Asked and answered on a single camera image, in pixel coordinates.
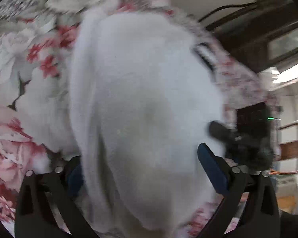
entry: cable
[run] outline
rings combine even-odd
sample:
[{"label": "cable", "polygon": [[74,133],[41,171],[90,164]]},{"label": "cable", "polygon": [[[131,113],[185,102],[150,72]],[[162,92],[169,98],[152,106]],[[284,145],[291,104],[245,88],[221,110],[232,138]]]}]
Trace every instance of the cable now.
[{"label": "cable", "polygon": [[207,17],[211,16],[212,14],[221,11],[223,9],[227,9],[227,8],[240,8],[240,7],[247,7],[250,5],[254,5],[256,2],[250,2],[250,3],[244,3],[244,4],[229,4],[229,5],[225,5],[225,6],[221,6],[216,8],[215,10],[211,11],[210,13],[208,13],[207,15],[203,16],[202,18],[200,18],[198,20],[198,22],[201,22],[202,20],[205,20]]}]

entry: white towel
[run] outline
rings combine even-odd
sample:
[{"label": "white towel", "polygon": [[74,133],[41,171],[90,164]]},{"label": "white towel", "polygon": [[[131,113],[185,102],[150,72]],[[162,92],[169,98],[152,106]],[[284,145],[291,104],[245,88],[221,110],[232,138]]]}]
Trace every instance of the white towel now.
[{"label": "white towel", "polygon": [[223,118],[194,36],[156,13],[87,12],[70,74],[71,124],[91,207],[102,233],[170,237],[214,190],[197,159],[208,123]]}]

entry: blue gripper pad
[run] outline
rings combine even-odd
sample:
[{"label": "blue gripper pad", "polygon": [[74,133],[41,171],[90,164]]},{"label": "blue gripper pad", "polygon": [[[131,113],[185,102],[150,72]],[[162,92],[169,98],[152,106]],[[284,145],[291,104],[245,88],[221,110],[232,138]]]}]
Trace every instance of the blue gripper pad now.
[{"label": "blue gripper pad", "polygon": [[210,148],[202,143],[198,147],[198,159],[207,173],[215,191],[223,196],[228,193],[229,174],[227,172],[229,166],[221,157],[213,154]]}]

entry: screw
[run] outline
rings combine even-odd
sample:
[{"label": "screw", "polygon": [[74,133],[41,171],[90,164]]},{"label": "screw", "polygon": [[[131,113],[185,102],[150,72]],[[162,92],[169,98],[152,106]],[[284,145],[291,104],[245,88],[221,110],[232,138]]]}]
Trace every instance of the screw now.
[{"label": "screw", "polygon": [[232,167],[232,172],[235,174],[239,174],[241,172],[241,170],[237,166],[234,166],[234,167]]},{"label": "screw", "polygon": [[54,172],[56,172],[57,174],[63,172],[64,167],[63,166],[58,166],[55,168]]},{"label": "screw", "polygon": [[267,171],[262,171],[261,174],[264,176],[264,177],[269,177],[269,173]]},{"label": "screw", "polygon": [[34,174],[33,170],[28,170],[28,171],[26,171],[25,176],[29,177],[32,174]]}]

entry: floral fabric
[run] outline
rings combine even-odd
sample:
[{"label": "floral fabric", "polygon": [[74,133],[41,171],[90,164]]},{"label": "floral fabric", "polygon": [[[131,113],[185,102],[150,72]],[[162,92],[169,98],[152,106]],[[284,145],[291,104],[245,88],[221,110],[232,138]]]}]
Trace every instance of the floral fabric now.
[{"label": "floral fabric", "polygon": [[[232,58],[196,20],[171,7],[169,0],[2,0],[0,220],[11,233],[16,197],[25,172],[51,170],[46,147],[53,152],[62,151],[64,158],[78,151],[68,117],[68,66],[81,13],[99,5],[108,15],[122,11],[163,13],[172,23],[195,34],[196,46],[192,50],[199,49],[213,65],[215,81],[226,99],[226,123],[232,128],[238,108],[265,101],[277,114],[277,98],[261,88],[257,75]],[[209,50],[201,48],[201,43],[206,43]],[[272,134],[272,146],[277,147],[275,126]],[[201,205],[178,237],[196,236],[217,206],[218,203]],[[233,219],[229,229],[236,224]]]}]

